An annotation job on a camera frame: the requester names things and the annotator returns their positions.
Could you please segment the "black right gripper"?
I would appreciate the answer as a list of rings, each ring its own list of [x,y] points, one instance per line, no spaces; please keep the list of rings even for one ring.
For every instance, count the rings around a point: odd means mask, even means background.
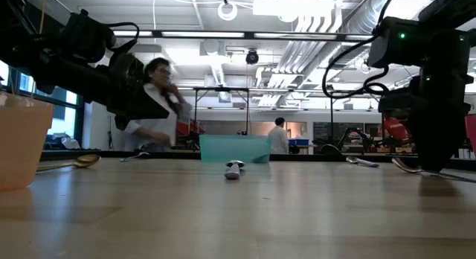
[[[397,111],[408,116],[408,129],[423,170],[440,172],[465,141],[465,117],[471,110],[465,102],[468,84],[473,84],[473,76],[467,74],[443,79],[442,83],[415,76],[408,86],[381,96],[379,112]]]

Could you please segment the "red background equipment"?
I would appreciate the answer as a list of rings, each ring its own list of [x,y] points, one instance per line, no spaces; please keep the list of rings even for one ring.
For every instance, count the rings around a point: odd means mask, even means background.
[[[178,135],[190,135],[191,133],[204,134],[205,129],[200,124],[195,125],[193,122],[178,122],[176,125],[176,132]]]

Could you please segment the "black table clamp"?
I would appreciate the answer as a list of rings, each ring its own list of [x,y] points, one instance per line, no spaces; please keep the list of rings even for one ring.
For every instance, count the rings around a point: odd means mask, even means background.
[[[332,144],[324,144],[320,149],[320,154],[325,156],[341,156],[341,150],[332,145]]]

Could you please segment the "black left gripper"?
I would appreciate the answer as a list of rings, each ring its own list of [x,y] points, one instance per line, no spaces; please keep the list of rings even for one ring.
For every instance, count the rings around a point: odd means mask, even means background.
[[[124,131],[130,121],[165,119],[169,111],[142,88],[144,64],[131,53],[114,53],[109,61],[112,87],[106,108],[115,113],[115,126]]]

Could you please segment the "teal plastic bin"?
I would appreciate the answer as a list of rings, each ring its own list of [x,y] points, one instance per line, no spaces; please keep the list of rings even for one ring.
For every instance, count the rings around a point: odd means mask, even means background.
[[[271,154],[271,139],[267,136],[200,135],[199,143],[203,162],[267,164]]]

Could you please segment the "orange plastic cup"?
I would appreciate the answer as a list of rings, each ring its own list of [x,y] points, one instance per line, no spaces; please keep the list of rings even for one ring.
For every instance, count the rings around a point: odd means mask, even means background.
[[[50,103],[0,92],[0,191],[33,182],[53,111]]]

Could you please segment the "dark framed window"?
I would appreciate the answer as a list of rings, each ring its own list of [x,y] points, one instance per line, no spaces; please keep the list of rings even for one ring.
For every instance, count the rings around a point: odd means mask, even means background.
[[[82,144],[84,100],[66,89],[55,87],[51,94],[41,92],[35,80],[0,60],[0,90],[32,97],[53,105],[51,128],[47,132],[46,149],[64,149],[61,139],[68,136]]]

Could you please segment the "black overhead frame bar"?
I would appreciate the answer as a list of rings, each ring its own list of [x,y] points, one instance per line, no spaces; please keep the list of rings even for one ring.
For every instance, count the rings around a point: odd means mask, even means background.
[[[369,34],[355,33],[298,33],[255,31],[114,31],[121,38],[150,39],[232,39],[232,40],[277,40],[316,42],[360,42],[370,39]]]

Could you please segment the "gold metal spoon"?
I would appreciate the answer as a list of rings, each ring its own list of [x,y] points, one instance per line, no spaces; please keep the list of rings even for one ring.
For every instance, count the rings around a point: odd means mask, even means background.
[[[90,167],[101,160],[101,156],[97,154],[90,154],[84,155],[76,158],[72,162],[68,162],[65,164],[55,164],[55,165],[48,165],[48,166],[41,166],[36,169],[37,172],[47,171],[47,170],[55,170],[60,169],[63,167],[77,167],[77,168],[86,168]]]

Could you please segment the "purple handled silver spoon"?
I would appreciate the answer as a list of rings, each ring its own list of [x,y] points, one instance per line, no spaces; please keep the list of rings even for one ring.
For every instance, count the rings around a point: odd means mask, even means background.
[[[245,162],[232,160],[227,162],[225,165],[227,169],[225,171],[224,177],[228,180],[236,180],[241,177],[241,172],[245,166]]]

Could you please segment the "black aluminium table frame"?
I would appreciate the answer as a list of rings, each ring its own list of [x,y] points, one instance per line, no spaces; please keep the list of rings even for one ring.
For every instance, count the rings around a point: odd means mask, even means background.
[[[95,154],[102,158],[122,159],[134,155],[133,152],[126,151],[103,151],[103,150],[46,150],[42,152],[39,161],[61,161],[72,160],[77,157]],[[360,159],[376,163],[390,163],[392,155],[357,155]],[[201,155],[197,152],[168,152],[168,153],[150,153],[148,159],[185,159],[200,160]],[[325,155],[270,155],[271,162],[344,162],[344,155],[325,156]],[[452,170],[466,170],[476,173],[476,160],[470,159],[450,159],[445,168]]]

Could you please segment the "black background rig frame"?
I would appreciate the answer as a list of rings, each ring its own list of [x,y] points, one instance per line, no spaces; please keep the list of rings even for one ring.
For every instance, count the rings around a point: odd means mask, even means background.
[[[198,122],[197,122],[197,113],[198,113],[198,102],[199,102],[199,92],[200,91],[213,91],[213,92],[236,92],[239,96],[242,96],[242,92],[246,93],[246,97],[243,97],[242,99],[246,103],[246,117],[245,117],[245,132],[241,132],[241,135],[248,135],[249,131],[249,115],[250,115],[250,107],[249,107],[249,101],[250,101],[250,89],[249,88],[240,88],[240,87],[226,87],[226,86],[214,86],[214,87],[193,87],[192,90],[195,92],[195,97],[194,97],[194,117],[193,117],[193,123],[195,126],[195,133],[198,133]]]
[[[331,98],[330,98],[330,134],[328,136],[329,144],[335,144],[337,146],[336,143],[338,143],[335,140],[335,137],[334,137],[334,109],[333,109],[333,104],[338,100],[338,98],[337,98],[337,95],[334,95],[334,94],[345,94],[345,93],[350,93],[350,92],[351,91],[344,91],[344,90],[335,90],[335,91],[329,92],[331,94]],[[385,130],[384,130],[385,117],[384,117],[383,113],[379,113],[379,114],[381,114],[382,137],[384,137],[385,136]]]

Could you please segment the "silver ventilation duct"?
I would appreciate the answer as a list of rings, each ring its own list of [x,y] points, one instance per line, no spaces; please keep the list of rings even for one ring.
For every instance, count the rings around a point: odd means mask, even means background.
[[[364,0],[364,3],[342,26],[343,33],[370,34],[387,0]]]

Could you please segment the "person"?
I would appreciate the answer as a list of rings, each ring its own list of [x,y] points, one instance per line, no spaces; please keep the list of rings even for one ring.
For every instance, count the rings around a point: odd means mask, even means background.
[[[408,143],[410,141],[410,134],[407,128],[398,119],[386,118],[384,128],[396,141],[402,143]]]
[[[168,111],[161,119],[132,120],[125,129],[126,151],[167,152],[176,143],[176,125],[190,116],[191,105],[170,81],[170,62],[162,57],[151,60],[144,69],[144,91]]]
[[[275,127],[268,133],[268,138],[271,140],[271,153],[288,154],[289,143],[284,129],[285,119],[276,118],[274,123]]]

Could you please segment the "iridescent rainbow metal spoon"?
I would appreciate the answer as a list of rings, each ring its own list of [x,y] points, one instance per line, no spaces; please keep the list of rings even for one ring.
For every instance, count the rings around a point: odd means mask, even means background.
[[[453,179],[453,180],[457,180],[457,181],[471,182],[471,183],[475,183],[475,184],[476,184],[476,180],[475,180],[475,179],[470,179],[470,178],[466,178],[466,177],[462,177],[462,176],[455,176],[455,175],[448,174],[448,173],[427,171],[427,170],[421,169],[420,167],[410,167],[409,165],[407,165],[406,163],[404,163],[403,160],[401,160],[400,158],[393,158],[393,159],[392,159],[392,162],[393,162],[399,169],[405,171],[406,173],[414,173],[414,174],[417,174],[417,173],[429,173],[429,174],[434,175],[434,176],[441,176],[441,177],[446,177],[446,178]]]
[[[346,161],[349,162],[350,164],[357,164],[357,165],[363,166],[363,167],[379,167],[379,164],[377,164],[375,162],[369,162],[367,160],[359,159],[359,158],[354,157],[354,156],[346,157]]]
[[[134,156],[129,156],[129,157],[120,159],[120,162],[129,162],[134,159],[147,159],[149,158],[149,156],[150,154],[148,152],[139,152],[138,154]]]

